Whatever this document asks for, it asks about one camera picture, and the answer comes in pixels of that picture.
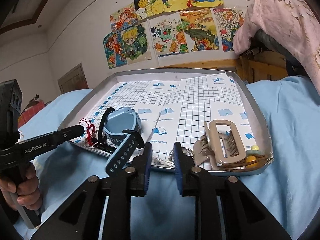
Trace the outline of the left hand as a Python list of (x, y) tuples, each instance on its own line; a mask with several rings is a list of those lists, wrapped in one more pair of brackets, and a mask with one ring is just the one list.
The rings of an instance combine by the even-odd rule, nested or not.
[(1, 177), (1, 192), (5, 202), (11, 209), (16, 211), (16, 205), (10, 193), (17, 193), (19, 195), (17, 198), (19, 205), (25, 206), (28, 210), (38, 210), (42, 206), (43, 200), (39, 190), (39, 179), (33, 163), (28, 163), (24, 177), (26, 180), (18, 186), (8, 178)]

